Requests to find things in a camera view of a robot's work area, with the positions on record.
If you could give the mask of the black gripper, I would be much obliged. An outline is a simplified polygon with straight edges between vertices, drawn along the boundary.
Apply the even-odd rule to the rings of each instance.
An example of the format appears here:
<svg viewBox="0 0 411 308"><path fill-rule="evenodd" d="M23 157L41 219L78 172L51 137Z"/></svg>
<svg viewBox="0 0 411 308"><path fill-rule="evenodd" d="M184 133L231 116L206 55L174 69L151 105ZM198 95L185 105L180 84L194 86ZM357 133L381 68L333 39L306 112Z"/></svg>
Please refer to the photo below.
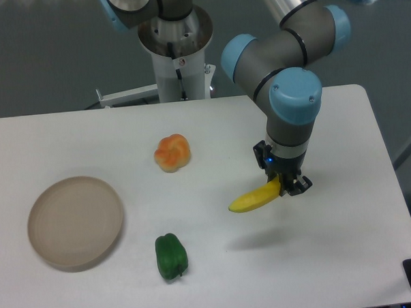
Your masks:
<svg viewBox="0 0 411 308"><path fill-rule="evenodd" d="M295 196L305 193L313 183L301 174L301 166L307 152L307 142L295 146L284 146L268 134L253 147L257 164L271 179L279 175L280 196Z"/></svg>

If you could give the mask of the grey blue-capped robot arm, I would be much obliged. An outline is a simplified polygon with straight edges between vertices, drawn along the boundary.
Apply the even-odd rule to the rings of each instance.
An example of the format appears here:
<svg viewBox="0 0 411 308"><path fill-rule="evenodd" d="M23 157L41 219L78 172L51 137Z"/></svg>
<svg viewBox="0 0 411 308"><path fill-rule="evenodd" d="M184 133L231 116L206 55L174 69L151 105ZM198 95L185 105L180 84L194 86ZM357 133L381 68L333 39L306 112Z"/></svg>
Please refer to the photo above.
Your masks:
<svg viewBox="0 0 411 308"><path fill-rule="evenodd" d="M321 107L322 85L307 65L342 48L351 26L339 7L317 0L265 0L280 30L267 40L242 34L227 43L221 66L265 113L265 139L254 147L279 195L311 187L301 166ZM100 0L114 26L136 28L151 55L162 103L208 95L204 52L213 24L193 0Z"/></svg>

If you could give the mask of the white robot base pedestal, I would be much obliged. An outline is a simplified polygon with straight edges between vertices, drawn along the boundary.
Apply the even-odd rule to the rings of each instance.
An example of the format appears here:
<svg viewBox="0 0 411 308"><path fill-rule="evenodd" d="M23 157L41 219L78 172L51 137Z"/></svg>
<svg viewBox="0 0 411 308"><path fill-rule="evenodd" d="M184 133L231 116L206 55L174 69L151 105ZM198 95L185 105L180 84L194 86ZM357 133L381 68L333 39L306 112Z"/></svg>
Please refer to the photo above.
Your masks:
<svg viewBox="0 0 411 308"><path fill-rule="evenodd" d="M155 17L139 25L138 37L151 55L161 103L210 98L204 52L212 36L211 18L197 5L179 21Z"/></svg>

